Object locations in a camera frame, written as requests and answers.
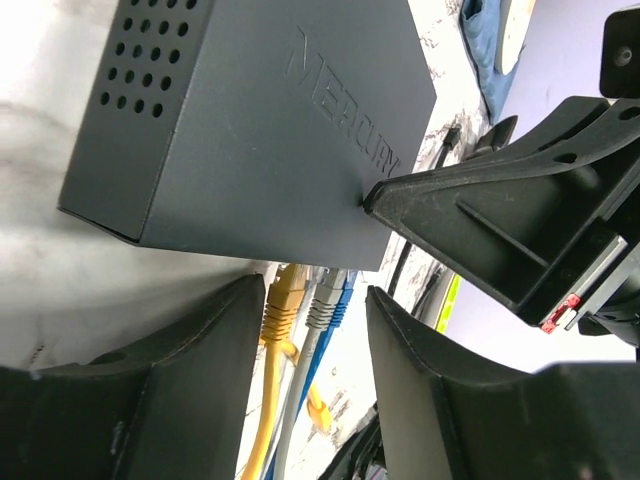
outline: yellow cable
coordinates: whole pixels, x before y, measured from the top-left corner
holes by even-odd
[[[264,364],[264,386],[262,389],[262,409],[256,439],[242,474],[242,480],[255,480],[260,476],[262,463],[269,448],[278,408],[278,384],[280,377],[280,346],[267,343]]]
[[[249,455],[242,480],[256,480],[260,475],[264,457],[269,448],[278,409],[280,387],[280,355],[296,314],[302,303],[308,267],[291,264],[278,269],[276,280],[269,287],[267,306],[262,323],[261,342],[266,346],[262,409],[256,439]]]

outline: blue fabric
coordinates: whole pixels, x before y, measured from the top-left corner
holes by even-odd
[[[508,75],[502,75],[494,66],[500,34],[500,0],[464,0],[460,24],[489,110],[489,120],[495,124],[500,119],[518,66],[516,64]]]

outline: black plastic bracket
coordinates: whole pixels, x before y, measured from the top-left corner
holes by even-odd
[[[568,327],[636,268],[639,139],[640,101],[572,97],[495,153],[378,183],[364,208],[530,325]]]
[[[640,366],[512,370],[374,287],[367,325],[389,478],[623,480],[640,471]]]
[[[0,478],[233,478],[263,301],[247,276],[90,365],[0,368]]]

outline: black cable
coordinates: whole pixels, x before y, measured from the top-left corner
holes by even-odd
[[[444,267],[442,265],[438,265],[435,272],[433,272],[433,274],[429,276],[427,284],[424,286],[424,290],[422,290],[422,293],[420,294],[420,298],[418,298],[418,301],[414,305],[413,310],[411,310],[411,316],[413,318],[420,319],[422,317],[424,313],[424,307],[427,304],[427,300],[429,299],[431,292],[433,292],[436,285],[440,281],[440,277],[442,277],[443,273]]]
[[[454,125],[449,129],[447,135],[444,137],[442,141],[442,147],[440,147],[440,155],[438,155],[438,159],[436,160],[436,164],[433,167],[442,168],[444,166],[444,162],[447,159],[447,155],[449,152],[455,148],[455,146],[460,141],[460,132],[462,131],[462,127],[460,125]]]
[[[396,288],[398,287],[398,281],[400,280],[400,275],[402,274],[402,270],[404,269],[404,264],[407,263],[407,259],[409,258],[409,254],[411,253],[411,242],[404,242],[404,247],[402,247],[402,252],[400,252],[400,258],[398,258],[398,263],[396,264],[396,268],[393,271],[393,275],[391,276],[391,282],[389,283],[389,289],[387,293],[390,297],[396,293]]]

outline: gray metal box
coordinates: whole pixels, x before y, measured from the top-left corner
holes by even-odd
[[[435,91],[407,0],[121,0],[60,208],[139,246],[375,270]]]

